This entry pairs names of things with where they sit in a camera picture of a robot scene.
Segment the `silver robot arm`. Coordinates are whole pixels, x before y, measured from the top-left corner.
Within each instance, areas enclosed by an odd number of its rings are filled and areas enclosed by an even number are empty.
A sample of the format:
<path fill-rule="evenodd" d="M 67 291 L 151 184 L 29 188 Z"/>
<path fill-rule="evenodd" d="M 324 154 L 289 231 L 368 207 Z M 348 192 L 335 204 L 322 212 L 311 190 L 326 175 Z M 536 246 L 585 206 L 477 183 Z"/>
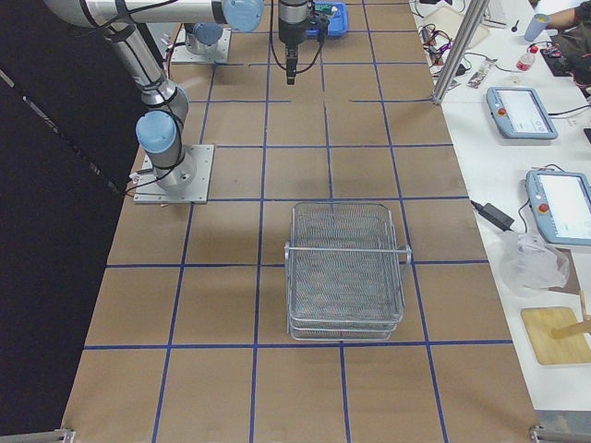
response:
<path fill-rule="evenodd" d="M 198 155 L 211 146 L 183 141 L 189 112 L 185 90 L 165 73 L 139 26 L 151 22 L 212 24 L 222 30 L 254 30 L 262 3 L 234 1 L 47 1 L 64 22 L 96 31 L 112 46 L 139 89 L 146 113 L 136 123 L 136 136 L 150 161 L 150 178 L 134 191 L 159 190 L 171 203 L 188 200 L 199 180 Z"/>
<path fill-rule="evenodd" d="M 278 36 L 284 46 L 284 60 L 280 61 L 274 48 L 273 25 L 268 29 L 268 41 L 274 63 L 285 73 L 286 83 L 293 85 L 296 77 L 315 65 L 299 65 L 299 46 L 307 38 L 314 37 L 318 58 L 329 34 L 331 19 L 338 7 L 316 1 L 216 1 L 213 3 L 215 19 L 185 23 L 184 39 L 178 43 L 187 53 L 201 57 L 205 63 L 214 61 L 214 54 L 221 49 L 226 37 L 234 31 L 251 32 L 259 27 L 265 6 L 271 7 L 270 21 L 278 22 Z"/>

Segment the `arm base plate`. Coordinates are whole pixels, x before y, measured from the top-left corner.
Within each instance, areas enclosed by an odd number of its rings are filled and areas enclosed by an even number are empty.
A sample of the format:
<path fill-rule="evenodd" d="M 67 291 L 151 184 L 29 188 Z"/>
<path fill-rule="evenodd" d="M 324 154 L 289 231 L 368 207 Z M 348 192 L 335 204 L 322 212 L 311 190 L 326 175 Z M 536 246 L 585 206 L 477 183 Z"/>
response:
<path fill-rule="evenodd" d="M 186 37 L 182 28 L 175 40 L 171 61 L 177 65 L 223 65 L 228 61 L 231 30 L 223 28 L 221 38 L 213 45 L 199 42 L 195 37 Z"/>
<path fill-rule="evenodd" d="M 185 159 L 163 180 L 154 182 L 151 160 L 144 155 L 142 168 L 146 174 L 139 176 L 138 188 L 133 190 L 137 204 L 206 204 L 211 182 L 213 145 L 184 145 Z"/>

